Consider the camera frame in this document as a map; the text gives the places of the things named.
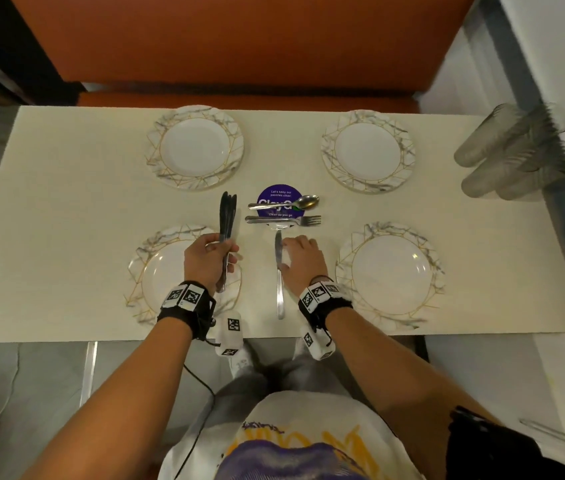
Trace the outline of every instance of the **table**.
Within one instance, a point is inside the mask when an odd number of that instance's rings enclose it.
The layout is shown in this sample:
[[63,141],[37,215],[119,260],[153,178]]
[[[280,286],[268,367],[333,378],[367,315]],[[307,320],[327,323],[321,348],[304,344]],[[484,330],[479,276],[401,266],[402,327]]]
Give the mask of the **table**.
[[242,128],[244,160],[213,189],[178,191],[145,168],[146,132],[165,110],[23,107],[0,167],[0,342],[139,340],[125,308],[127,264],[153,232],[179,223],[217,228],[218,202],[239,196],[242,247],[237,310],[246,337],[299,335],[294,300],[276,319],[274,232],[247,225],[246,204],[285,183],[322,197],[316,238],[333,269],[352,231],[370,221],[414,227],[437,248],[447,303],[413,332],[565,331],[565,262],[544,202],[470,199],[469,170],[453,152],[482,118],[397,114],[414,140],[412,178],[395,192],[354,193],[319,153],[328,112],[228,111]]

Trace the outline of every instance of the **white shoe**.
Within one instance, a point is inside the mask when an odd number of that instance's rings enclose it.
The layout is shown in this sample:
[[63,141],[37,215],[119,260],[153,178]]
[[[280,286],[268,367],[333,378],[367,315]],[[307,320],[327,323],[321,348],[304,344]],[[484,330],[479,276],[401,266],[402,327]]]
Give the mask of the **white shoe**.
[[293,348],[293,357],[291,359],[294,360],[302,356],[309,356],[313,358],[311,352],[309,352],[309,347],[307,347],[307,344],[305,343],[305,339],[299,337],[296,339],[296,345]]
[[254,358],[251,350],[243,344],[239,351],[229,357],[231,376],[235,379],[243,374],[254,372]]

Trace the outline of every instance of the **person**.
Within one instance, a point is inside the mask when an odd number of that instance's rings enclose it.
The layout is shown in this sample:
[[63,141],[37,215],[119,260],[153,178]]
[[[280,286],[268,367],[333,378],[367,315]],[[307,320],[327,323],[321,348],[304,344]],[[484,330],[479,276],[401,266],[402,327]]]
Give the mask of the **person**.
[[[185,283],[204,286],[210,296],[221,277],[223,257],[239,250],[231,240],[218,240],[218,234],[203,235],[185,252]],[[314,239],[301,235],[283,245],[291,264],[281,265],[282,277],[292,294],[304,296],[314,283],[327,282],[325,258]],[[229,272],[236,262],[230,254]],[[60,430],[24,480],[148,475],[192,338],[207,332],[169,316],[166,304],[173,296],[172,291],[147,338]],[[342,306],[333,306],[323,325],[374,411],[352,399],[301,341],[293,359],[281,367],[278,392],[272,392],[271,382],[244,347],[230,357],[233,381],[165,456],[161,480],[412,480],[421,475],[444,480],[451,411],[463,406],[497,423],[348,302],[334,302]]]

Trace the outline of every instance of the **black cable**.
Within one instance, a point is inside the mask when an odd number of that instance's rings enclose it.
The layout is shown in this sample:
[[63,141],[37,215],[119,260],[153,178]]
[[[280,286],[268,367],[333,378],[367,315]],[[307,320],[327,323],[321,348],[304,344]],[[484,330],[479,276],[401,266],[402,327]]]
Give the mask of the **black cable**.
[[203,429],[205,428],[205,423],[207,423],[207,420],[209,419],[210,414],[212,414],[212,411],[214,411],[214,405],[216,404],[216,395],[214,394],[214,391],[212,390],[212,388],[207,386],[207,384],[205,382],[203,382],[202,379],[200,379],[196,374],[194,374],[192,371],[190,371],[189,367],[187,367],[187,365],[183,365],[183,367],[185,368],[185,371],[189,372],[191,377],[193,377],[200,384],[205,386],[207,388],[207,390],[210,392],[210,394],[212,395],[212,407],[207,412],[207,416],[205,416],[205,419],[203,420],[203,424],[201,425],[201,428],[198,430],[198,434],[196,435],[196,439],[194,440],[194,444],[192,445],[191,449],[189,450],[189,453],[187,453],[187,456],[185,456],[185,460],[183,461],[183,464],[180,465],[180,468],[178,468],[178,473],[176,473],[174,480],[176,480],[178,478],[178,476],[180,475],[180,472],[182,472],[183,468],[185,468],[185,465],[187,464],[187,460],[189,460],[189,457],[191,456],[192,452],[194,451],[194,447],[196,446],[196,443],[198,443],[198,438],[200,438],[200,435],[203,432]]

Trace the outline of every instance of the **fork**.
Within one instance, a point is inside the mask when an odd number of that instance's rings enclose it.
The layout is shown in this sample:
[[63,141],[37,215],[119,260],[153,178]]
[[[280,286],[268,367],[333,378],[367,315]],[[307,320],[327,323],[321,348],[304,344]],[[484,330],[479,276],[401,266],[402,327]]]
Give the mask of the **fork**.
[[247,216],[245,222],[247,224],[270,224],[272,222],[292,222],[302,227],[310,227],[320,225],[322,216],[303,216],[303,217],[259,217]]

